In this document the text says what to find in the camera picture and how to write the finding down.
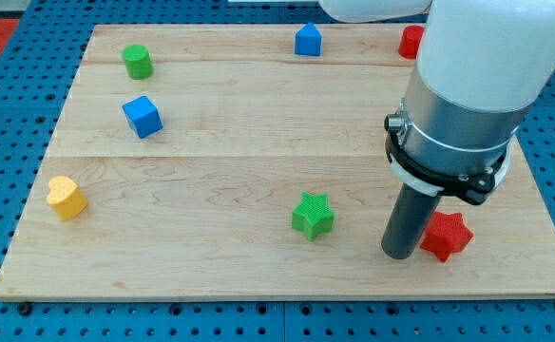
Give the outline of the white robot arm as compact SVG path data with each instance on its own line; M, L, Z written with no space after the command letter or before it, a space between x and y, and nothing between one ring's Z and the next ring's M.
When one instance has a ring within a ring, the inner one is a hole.
M555 0L322 0L347 23L427 11L405 96L403 150L438 173L475 175L506 151L555 68Z

